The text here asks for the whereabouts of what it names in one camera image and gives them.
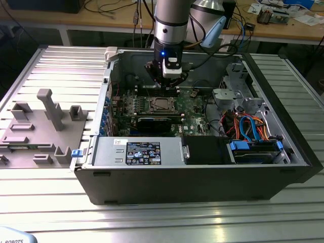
wooden workbench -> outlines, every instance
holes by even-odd
[[[247,22],[256,24],[252,40],[268,41],[268,42],[282,42],[282,43],[297,43],[316,45],[324,34],[324,25],[308,26],[300,23],[294,19],[290,19],[288,25],[257,24],[255,14],[247,13],[249,5],[253,0],[239,0],[238,7],[241,14],[245,17]],[[118,8],[123,5],[132,3],[131,0],[122,0],[116,5],[111,5],[111,9]],[[67,30],[92,30],[92,31],[107,31],[107,32],[132,32],[133,31],[133,15],[136,5],[125,7],[115,11],[115,19],[103,16],[99,13],[92,13],[82,8],[78,14],[66,14],[58,12],[42,12],[42,11],[25,11],[25,10],[10,10],[17,21],[23,26],[40,27],[40,28],[55,28],[60,31],[64,45],[70,45]],[[88,4],[88,8],[94,11],[97,10],[96,1]],[[313,10],[324,11],[324,7],[314,5]],[[151,19],[147,11],[142,6],[143,13],[143,33],[149,33],[151,28]],[[6,12],[0,8],[0,25],[15,24]],[[231,22],[229,29],[223,30],[220,38],[233,39],[235,35],[240,33],[234,21]]]

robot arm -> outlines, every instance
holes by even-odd
[[[195,42],[191,25],[188,25],[190,12],[208,30],[208,43],[203,46],[212,46],[226,21],[225,17],[221,18],[224,13],[222,1],[197,0],[192,9],[191,3],[189,0],[157,1],[154,60],[148,62],[145,68],[163,89],[173,88],[188,77],[189,70],[184,68],[188,64],[182,63],[182,51],[185,39]]]

paper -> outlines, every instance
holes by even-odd
[[[304,15],[304,16],[300,16],[295,18],[297,21],[303,23],[303,24],[307,24],[309,26],[313,26],[313,25],[317,25],[320,23],[320,20],[314,17],[311,17],[309,15]]]
[[[259,14],[259,12],[261,11],[262,8],[262,4],[251,4],[248,13],[252,13],[252,14]]]
[[[266,5],[276,5],[276,6],[279,6],[279,7],[283,7],[284,6],[284,3],[280,0],[262,0],[261,1],[262,4],[266,4]]]

metal frame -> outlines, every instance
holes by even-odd
[[[11,85],[10,89],[7,91],[5,96],[0,101],[0,112],[5,110],[5,107],[10,105],[10,98],[17,94],[19,88],[24,84],[36,63],[39,61],[40,57],[42,57],[43,53],[46,49],[37,49],[31,59],[28,61],[24,69],[21,71],[19,76],[16,78],[15,82]]]

floor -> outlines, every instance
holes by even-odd
[[[37,45],[29,36],[20,28],[14,29],[15,37],[8,39],[4,36],[0,40],[0,98],[6,93],[8,88],[15,81],[21,70],[27,64],[32,54],[37,49]],[[37,29],[27,28],[40,45],[61,45],[59,32],[53,29]],[[72,43],[75,46],[118,46],[132,47],[132,35],[128,33],[99,33],[94,31],[69,31]],[[140,42],[135,41],[135,45],[139,47]],[[277,44],[277,43],[262,43],[251,42],[246,44],[242,52],[249,53],[267,53],[267,54],[284,54],[295,65],[295,67],[303,73],[307,62],[305,60],[311,56],[312,46],[295,45],[295,44]],[[316,60],[314,66],[306,75],[307,81],[313,88],[322,94],[317,85],[320,79],[324,77],[324,58],[320,57]]]

